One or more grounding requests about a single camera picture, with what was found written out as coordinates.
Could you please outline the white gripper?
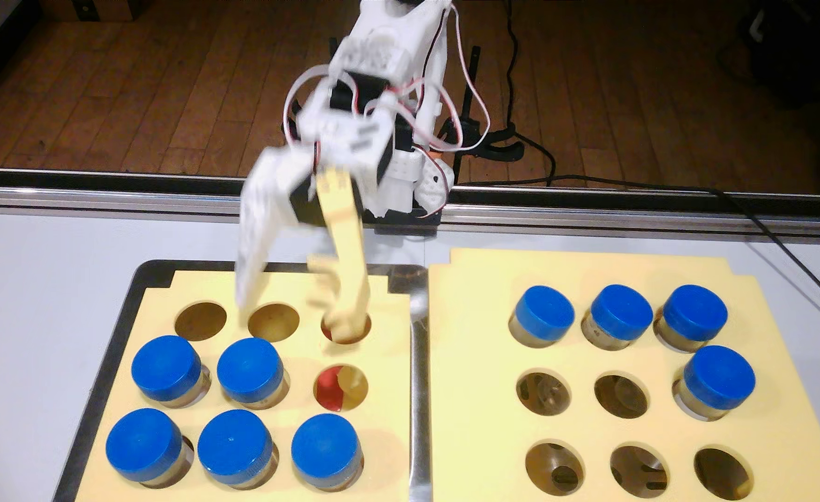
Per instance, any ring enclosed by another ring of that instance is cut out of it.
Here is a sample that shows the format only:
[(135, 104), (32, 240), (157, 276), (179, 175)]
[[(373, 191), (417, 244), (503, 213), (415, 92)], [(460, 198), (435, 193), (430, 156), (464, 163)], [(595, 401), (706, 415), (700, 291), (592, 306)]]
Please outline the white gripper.
[(395, 117), (390, 112), (354, 114), (350, 92), (338, 90), (336, 96), (332, 100), (329, 90), (321, 98), (313, 93), (304, 105), (293, 99), (293, 146), (265, 148), (245, 179), (239, 195), (235, 299), (241, 310), (256, 301), (270, 249), (284, 228), (325, 221), (336, 257), (307, 258), (308, 269), (317, 275), (309, 299), (324, 308), (332, 341), (350, 344), (364, 334), (371, 297), (357, 208), (367, 223), (389, 212), (382, 185), (393, 158)]

